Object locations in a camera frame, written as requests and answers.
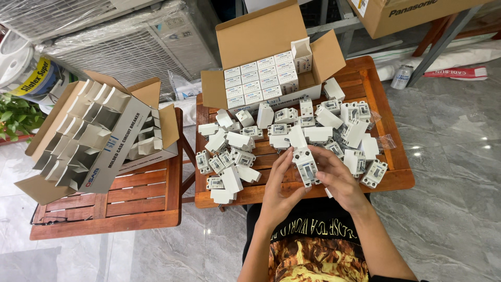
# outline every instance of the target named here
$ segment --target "black t-shirt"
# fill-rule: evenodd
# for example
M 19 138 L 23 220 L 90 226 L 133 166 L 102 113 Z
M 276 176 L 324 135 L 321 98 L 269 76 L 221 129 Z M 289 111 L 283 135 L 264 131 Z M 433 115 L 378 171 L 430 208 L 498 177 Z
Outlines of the black t-shirt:
M 247 213 L 247 242 L 243 258 L 261 212 L 261 204 Z M 370 277 L 351 215 L 334 199 L 301 200 L 270 238 L 269 278 L 279 282 L 291 277 L 311 281 L 404 282 L 405 279 Z

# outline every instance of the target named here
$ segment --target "white bucket lid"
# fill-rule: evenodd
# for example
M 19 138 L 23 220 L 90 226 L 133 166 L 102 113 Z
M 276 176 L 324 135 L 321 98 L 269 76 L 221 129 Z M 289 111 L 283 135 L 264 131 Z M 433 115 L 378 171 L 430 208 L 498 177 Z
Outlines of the white bucket lid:
M 9 31 L 0 44 L 0 88 L 15 81 L 29 66 L 33 47 L 29 41 Z

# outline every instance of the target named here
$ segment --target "eyeglasses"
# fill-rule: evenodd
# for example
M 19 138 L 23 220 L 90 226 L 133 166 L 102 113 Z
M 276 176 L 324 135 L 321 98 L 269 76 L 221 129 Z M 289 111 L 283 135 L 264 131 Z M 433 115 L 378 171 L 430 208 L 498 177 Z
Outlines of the eyeglasses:
M 37 212 L 37 209 L 38 205 L 35 211 L 33 212 L 32 218 L 30 220 L 31 225 L 53 225 L 53 224 L 68 223 L 68 222 L 86 221 L 92 218 L 92 216 L 89 216 L 86 219 L 68 220 L 67 217 L 62 217 L 62 216 L 44 216 L 40 218 L 40 221 L 42 221 L 44 218 L 61 218 L 62 220 L 57 219 L 57 220 L 50 220 L 48 222 L 33 223 L 33 219 L 35 218 L 35 213 Z

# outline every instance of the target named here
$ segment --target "green plant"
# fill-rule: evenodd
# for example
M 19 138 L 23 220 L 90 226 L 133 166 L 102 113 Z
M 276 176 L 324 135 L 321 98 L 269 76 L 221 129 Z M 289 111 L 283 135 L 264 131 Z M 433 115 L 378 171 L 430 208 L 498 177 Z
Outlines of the green plant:
M 11 97 L 8 93 L 0 95 L 0 137 L 4 140 L 8 135 L 15 142 L 19 139 L 19 131 L 29 135 L 43 122 L 38 104 Z

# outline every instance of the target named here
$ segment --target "hand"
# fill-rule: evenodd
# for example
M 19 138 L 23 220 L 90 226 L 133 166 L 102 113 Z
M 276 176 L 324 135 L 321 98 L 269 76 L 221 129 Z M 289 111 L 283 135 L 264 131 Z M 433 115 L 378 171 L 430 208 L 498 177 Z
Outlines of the hand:
M 352 215 L 366 212 L 370 203 L 344 163 L 330 150 L 309 145 L 318 163 L 317 178 L 338 203 Z
M 270 178 L 266 183 L 258 222 L 272 230 L 287 218 L 292 208 L 311 190 L 311 187 L 301 187 L 288 198 L 280 193 L 284 174 L 292 163 L 293 150 L 294 148 L 290 147 L 273 163 Z

